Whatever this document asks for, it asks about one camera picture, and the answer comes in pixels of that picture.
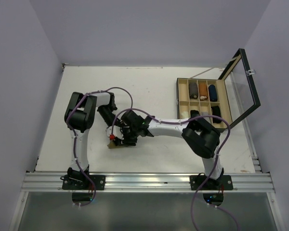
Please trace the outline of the khaki underwear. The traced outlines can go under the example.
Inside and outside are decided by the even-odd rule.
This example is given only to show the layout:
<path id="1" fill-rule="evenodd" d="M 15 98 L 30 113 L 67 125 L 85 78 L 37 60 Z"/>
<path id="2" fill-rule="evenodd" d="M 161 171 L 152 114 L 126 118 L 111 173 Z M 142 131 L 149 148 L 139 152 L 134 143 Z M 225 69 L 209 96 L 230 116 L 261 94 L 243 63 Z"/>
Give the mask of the khaki underwear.
<path id="1" fill-rule="evenodd" d="M 116 149 L 116 148 L 122 148 L 124 145 L 122 144 L 121 140 L 118 141 L 110 141 L 107 145 L 109 149 Z"/>

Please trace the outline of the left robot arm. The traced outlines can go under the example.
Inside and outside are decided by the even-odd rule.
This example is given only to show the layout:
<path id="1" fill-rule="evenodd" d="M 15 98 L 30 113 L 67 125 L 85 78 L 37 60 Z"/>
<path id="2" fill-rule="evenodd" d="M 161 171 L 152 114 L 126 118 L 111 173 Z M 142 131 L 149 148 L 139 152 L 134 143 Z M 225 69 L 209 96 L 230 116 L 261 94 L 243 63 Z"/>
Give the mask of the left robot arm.
<path id="1" fill-rule="evenodd" d="M 106 125 L 112 123 L 121 127 L 123 124 L 115 119 L 113 112 L 117 110 L 115 96 L 112 92 L 95 92 L 82 94 L 74 92 L 68 103 L 64 121 L 70 130 L 72 139 L 72 159 L 67 174 L 61 177 L 64 190 L 103 190 L 105 176 L 90 175 L 87 155 L 88 135 L 98 112 Z"/>

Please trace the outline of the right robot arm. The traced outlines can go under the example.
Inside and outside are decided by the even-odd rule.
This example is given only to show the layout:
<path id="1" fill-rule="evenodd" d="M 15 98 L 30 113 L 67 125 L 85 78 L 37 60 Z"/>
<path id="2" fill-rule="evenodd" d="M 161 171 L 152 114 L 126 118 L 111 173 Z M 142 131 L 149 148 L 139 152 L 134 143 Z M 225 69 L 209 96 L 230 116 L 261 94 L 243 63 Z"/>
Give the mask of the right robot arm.
<path id="1" fill-rule="evenodd" d="M 222 186 L 224 169 L 217 152 L 220 132 L 206 119 L 163 121 L 149 115 L 142 118 L 130 110 L 122 115 L 121 121 L 126 125 L 122 129 L 124 140 L 133 144 L 136 144 L 139 136 L 182 138 L 194 154 L 202 158 L 204 176 L 198 176 L 195 183 L 202 185 L 203 190 L 217 190 Z"/>

